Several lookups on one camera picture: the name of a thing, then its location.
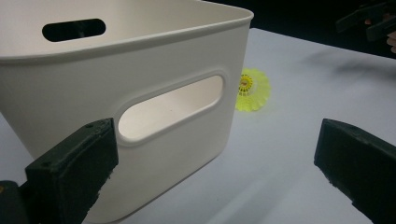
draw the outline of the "yellow shuttlecock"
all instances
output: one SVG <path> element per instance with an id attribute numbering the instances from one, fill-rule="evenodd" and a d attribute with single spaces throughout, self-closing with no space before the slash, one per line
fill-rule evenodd
<path id="1" fill-rule="evenodd" d="M 239 82 L 235 108 L 241 111 L 259 110 L 271 94 L 271 86 L 264 72 L 244 68 Z"/>

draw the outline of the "black background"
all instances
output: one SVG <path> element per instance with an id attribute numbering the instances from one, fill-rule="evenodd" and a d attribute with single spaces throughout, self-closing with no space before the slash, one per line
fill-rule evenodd
<path id="1" fill-rule="evenodd" d="M 384 37 L 375 42 L 366 40 L 367 25 L 359 24 L 341 34 L 335 22 L 352 13 L 369 0 L 293 1 L 293 0 L 207 0 L 243 7 L 254 13 L 251 28 L 289 35 L 329 46 L 351 49 L 377 56 L 396 58 Z"/>

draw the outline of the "oval handle hole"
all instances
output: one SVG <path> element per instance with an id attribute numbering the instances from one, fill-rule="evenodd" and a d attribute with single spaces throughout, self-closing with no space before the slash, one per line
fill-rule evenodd
<path id="1" fill-rule="evenodd" d="M 120 117 L 120 134 L 141 141 L 210 107 L 222 88 L 222 77 L 213 76 L 133 105 Z"/>
<path id="2" fill-rule="evenodd" d="M 50 23 L 43 27 L 43 36 L 50 42 L 81 39 L 105 33 L 106 25 L 99 19 Z"/>

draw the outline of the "black tool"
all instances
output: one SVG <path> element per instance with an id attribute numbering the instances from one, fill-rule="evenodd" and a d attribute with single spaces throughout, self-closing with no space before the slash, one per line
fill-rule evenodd
<path id="1" fill-rule="evenodd" d="M 353 26 L 364 24 L 364 21 L 370 20 L 371 25 L 366 29 L 366 37 L 368 41 L 376 41 L 396 31 L 396 18 L 383 19 L 384 15 L 394 15 L 395 12 L 396 0 L 371 1 L 338 20 L 335 27 L 338 33 L 342 33 Z"/>
<path id="2" fill-rule="evenodd" d="M 0 223 L 80 224 L 118 162 L 113 119 L 81 127 L 28 165 L 22 186 L 0 181 Z"/>
<path id="3" fill-rule="evenodd" d="M 396 223 L 396 147 L 344 122 L 324 119 L 315 165 L 374 224 Z"/>

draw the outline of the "table surface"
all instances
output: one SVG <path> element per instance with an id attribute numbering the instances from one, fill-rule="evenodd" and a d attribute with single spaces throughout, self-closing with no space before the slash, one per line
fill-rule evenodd
<path id="1" fill-rule="evenodd" d="M 244 66 L 269 77 L 267 105 L 235 111 L 218 157 L 115 223 L 372 223 L 313 161 L 324 118 L 396 145 L 395 61 L 251 29 Z M 0 180 L 32 161 L 0 114 Z"/>

